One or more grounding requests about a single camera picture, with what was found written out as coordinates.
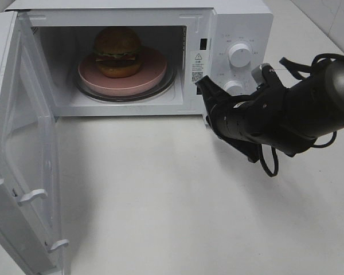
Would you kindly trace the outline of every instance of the burger patty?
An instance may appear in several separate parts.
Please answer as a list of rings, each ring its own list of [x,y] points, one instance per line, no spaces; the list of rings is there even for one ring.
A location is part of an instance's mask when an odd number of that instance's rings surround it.
[[[127,67],[135,63],[135,60],[102,60],[97,61],[107,67]]]

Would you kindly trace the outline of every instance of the qr code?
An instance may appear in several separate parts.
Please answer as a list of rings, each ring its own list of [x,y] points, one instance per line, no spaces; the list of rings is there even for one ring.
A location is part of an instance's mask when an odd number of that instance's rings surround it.
[[[193,72],[192,81],[193,81],[193,82],[197,82],[197,81],[199,81],[200,79],[202,79],[202,77],[203,77],[202,72]]]

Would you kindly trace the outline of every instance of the pink plate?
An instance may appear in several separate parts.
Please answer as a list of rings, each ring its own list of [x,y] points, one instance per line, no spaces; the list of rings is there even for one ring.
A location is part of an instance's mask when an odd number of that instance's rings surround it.
[[[156,86],[167,69],[166,58],[157,50],[143,47],[139,58],[142,66],[133,76],[109,78],[96,67],[95,56],[87,56],[78,66],[84,84],[91,90],[107,96],[132,96]]]

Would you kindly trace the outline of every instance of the hamburger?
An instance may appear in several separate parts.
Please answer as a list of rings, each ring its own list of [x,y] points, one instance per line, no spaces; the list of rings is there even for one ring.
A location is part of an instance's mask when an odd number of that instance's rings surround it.
[[[142,64],[138,54],[142,43],[128,27],[107,27],[94,40],[96,66],[107,77],[120,78],[136,74]]]

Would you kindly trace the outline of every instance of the warning label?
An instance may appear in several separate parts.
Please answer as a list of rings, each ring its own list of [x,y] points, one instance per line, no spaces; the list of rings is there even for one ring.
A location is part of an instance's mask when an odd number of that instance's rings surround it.
[[[206,75],[209,52],[207,50],[195,50],[191,52],[191,81],[199,81]]]

